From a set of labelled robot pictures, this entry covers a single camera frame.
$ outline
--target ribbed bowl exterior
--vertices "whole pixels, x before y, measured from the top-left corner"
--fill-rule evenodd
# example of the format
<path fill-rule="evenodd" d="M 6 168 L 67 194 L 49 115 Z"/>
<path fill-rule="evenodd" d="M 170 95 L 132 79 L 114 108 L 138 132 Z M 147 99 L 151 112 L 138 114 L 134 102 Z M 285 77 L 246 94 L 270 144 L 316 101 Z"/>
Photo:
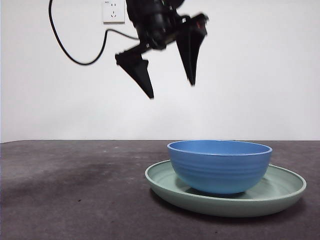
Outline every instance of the ribbed bowl exterior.
<path fill-rule="evenodd" d="M 229 142 L 219 141 L 219 144 L 227 145 Z M 244 148 L 246 144 L 256 145 L 239 143 Z M 272 154 L 271 148 L 265 153 L 214 155 L 192 153 L 169 146 L 171 164 L 178 177 L 194 189 L 215 194 L 235 194 L 253 187 L 265 175 Z"/>

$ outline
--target plate rim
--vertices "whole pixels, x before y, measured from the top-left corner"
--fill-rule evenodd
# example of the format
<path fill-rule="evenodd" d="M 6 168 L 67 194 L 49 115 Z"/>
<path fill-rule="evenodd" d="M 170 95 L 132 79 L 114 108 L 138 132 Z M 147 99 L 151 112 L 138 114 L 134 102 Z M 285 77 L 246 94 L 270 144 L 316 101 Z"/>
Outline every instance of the plate rim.
<path fill-rule="evenodd" d="M 298 177 L 301 181 L 302 181 L 302 187 L 295 191 L 295 192 L 292 192 L 292 193 L 289 193 L 289 194 L 285 194 L 285 195 L 282 195 L 282 196 L 278 196 L 278 197 L 269 197 L 269 198 L 259 198 L 259 199 L 237 199 L 237 198 L 224 198 L 224 197 L 214 197 L 214 196 L 204 196 L 204 195 L 197 195 L 197 194 L 193 194 L 193 193 L 188 193 L 188 192 L 177 192 L 177 191 L 173 191 L 167 187 L 164 187 L 163 185 L 160 185 L 158 183 L 156 183 L 154 180 L 151 179 L 151 177 L 149 176 L 148 172 L 150 169 L 154 168 L 155 166 L 157 165 L 161 165 L 161 164 L 164 164 L 164 163 L 168 163 L 170 162 L 171 160 L 165 160 L 165 161 L 160 161 L 160 162 L 157 162 L 157 163 L 154 163 L 152 164 L 151 166 L 149 166 L 145 172 L 144 172 L 144 175 L 146 177 L 146 179 L 154 184 L 155 186 L 158 186 L 162 189 L 165 189 L 166 191 L 169 191 L 169 192 L 172 192 L 172 193 L 175 193 L 175 194 L 179 194 L 179 195 L 186 195 L 186 196 L 189 196 L 189 197 L 196 197 L 196 198 L 201 198 L 201 199 L 207 199 L 207 200 L 215 200 L 215 201 L 230 201 L 230 202 L 263 202 L 263 201 L 273 201 L 273 200 L 281 200 L 281 199 L 286 199 L 286 198 L 291 198 L 291 197 L 294 197 L 294 196 L 298 196 L 300 194 L 302 194 L 306 187 L 307 187 L 307 182 L 306 180 L 300 176 L 299 174 L 297 174 L 296 172 L 294 171 L 291 171 L 291 170 L 288 170 L 286 168 L 283 168 L 283 167 L 280 167 L 280 166 L 276 166 L 274 164 L 269 164 L 269 167 L 273 167 L 273 168 L 277 168 L 277 169 L 280 169 L 282 171 L 285 171 L 287 173 L 290 173 L 296 177 Z"/>

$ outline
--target bowl rim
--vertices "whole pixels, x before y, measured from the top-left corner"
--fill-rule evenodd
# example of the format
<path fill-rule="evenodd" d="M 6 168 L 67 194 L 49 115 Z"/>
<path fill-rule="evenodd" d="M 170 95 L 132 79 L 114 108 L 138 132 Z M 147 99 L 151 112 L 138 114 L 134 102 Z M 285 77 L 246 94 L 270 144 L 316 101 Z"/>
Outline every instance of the bowl rim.
<path fill-rule="evenodd" d="M 172 144 L 176 143 L 185 143 L 185 142 L 199 142 L 199 141 L 208 141 L 208 142 L 237 142 L 237 143 L 246 143 L 246 144 L 252 144 L 252 145 L 259 145 L 266 147 L 267 151 L 262 152 L 255 152 L 255 153 L 209 153 L 209 152 L 197 152 L 197 151 L 188 151 L 188 150 L 180 150 L 177 148 L 172 147 Z M 249 142 L 249 141 L 238 141 L 238 140 L 210 140 L 210 139 L 199 139 L 199 140 L 181 140 L 181 141 L 174 141 L 167 145 L 167 148 L 173 151 L 181 152 L 181 153 L 187 153 L 187 154 L 196 154 L 196 155 L 208 155 L 208 156 L 254 156 L 254 155 L 263 155 L 268 154 L 273 151 L 273 149 L 267 145 L 255 143 L 255 142 Z"/>

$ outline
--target blue bowl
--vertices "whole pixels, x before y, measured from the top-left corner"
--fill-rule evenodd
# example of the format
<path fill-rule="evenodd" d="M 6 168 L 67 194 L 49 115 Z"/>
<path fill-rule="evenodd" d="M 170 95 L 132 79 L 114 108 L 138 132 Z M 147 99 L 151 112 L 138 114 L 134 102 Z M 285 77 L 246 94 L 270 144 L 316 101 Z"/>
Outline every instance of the blue bowl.
<path fill-rule="evenodd" d="M 272 153 L 266 145 L 227 140 L 168 144 L 172 167 L 190 187 L 213 194 L 241 193 L 265 175 Z"/>

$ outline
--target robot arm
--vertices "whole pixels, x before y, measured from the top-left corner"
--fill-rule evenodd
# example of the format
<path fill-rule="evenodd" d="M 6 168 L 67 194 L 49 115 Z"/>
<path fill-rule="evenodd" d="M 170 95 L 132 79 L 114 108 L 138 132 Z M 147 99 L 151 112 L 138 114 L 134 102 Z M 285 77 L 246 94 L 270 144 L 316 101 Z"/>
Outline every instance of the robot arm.
<path fill-rule="evenodd" d="M 191 85 L 196 84 L 198 53 L 207 35 L 208 17 L 202 13 L 193 18 L 178 15 L 176 9 L 183 2 L 184 0 L 126 0 L 128 16 L 136 28 L 140 44 L 116 54 L 116 63 L 151 99 L 154 92 L 147 69 L 149 61 L 142 58 L 142 54 L 151 49 L 163 50 L 176 41 L 186 76 Z"/>

